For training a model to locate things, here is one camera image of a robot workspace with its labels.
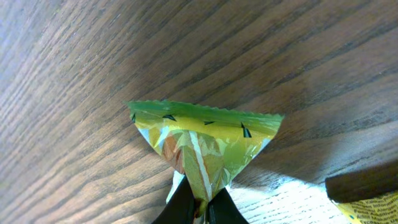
dark wood surface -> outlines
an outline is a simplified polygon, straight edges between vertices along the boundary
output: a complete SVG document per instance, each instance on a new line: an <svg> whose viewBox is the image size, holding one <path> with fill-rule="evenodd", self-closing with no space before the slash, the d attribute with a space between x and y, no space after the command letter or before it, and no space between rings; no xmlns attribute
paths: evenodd
<svg viewBox="0 0 398 224"><path fill-rule="evenodd" d="M346 223L325 178L398 160L395 0L0 1L0 222L150 223L173 170L126 100L282 113L251 223Z"/></svg>

yellow wrapper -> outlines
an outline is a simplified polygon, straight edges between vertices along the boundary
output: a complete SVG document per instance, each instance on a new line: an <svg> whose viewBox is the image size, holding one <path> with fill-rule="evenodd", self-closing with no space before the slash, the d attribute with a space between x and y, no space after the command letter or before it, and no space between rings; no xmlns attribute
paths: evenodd
<svg viewBox="0 0 398 224"><path fill-rule="evenodd" d="M187 176L205 205L269 143L283 119L171 101L127 105L142 136Z"/></svg>
<svg viewBox="0 0 398 224"><path fill-rule="evenodd" d="M398 192L336 206L352 224L398 223Z"/></svg>

yellow package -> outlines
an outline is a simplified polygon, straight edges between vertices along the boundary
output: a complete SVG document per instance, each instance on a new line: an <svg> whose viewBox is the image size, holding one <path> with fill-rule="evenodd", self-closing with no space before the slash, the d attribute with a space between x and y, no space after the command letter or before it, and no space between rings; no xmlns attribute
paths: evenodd
<svg viewBox="0 0 398 224"><path fill-rule="evenodd" d="M171 101L127 105L146 141L187 176L201 212L269 143L283 119Z"/></svg>
<svg viewBox="0 0 398 224"><path fill-rule="evenodd" d="M398 192L336 206L352 224L398 223Z"/></svg>

wood grain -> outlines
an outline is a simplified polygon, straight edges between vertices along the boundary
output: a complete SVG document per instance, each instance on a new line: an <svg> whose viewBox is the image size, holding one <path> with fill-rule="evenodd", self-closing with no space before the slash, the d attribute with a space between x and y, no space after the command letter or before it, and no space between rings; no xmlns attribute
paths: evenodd
<svg viewBox="0 0 398 224"><path fill-rule="evenodd" d="M346 223L326 177L398 160L394 0L0 1L0 222L150 223L173 170L123 101L282 113L250 223Z"/></svg>

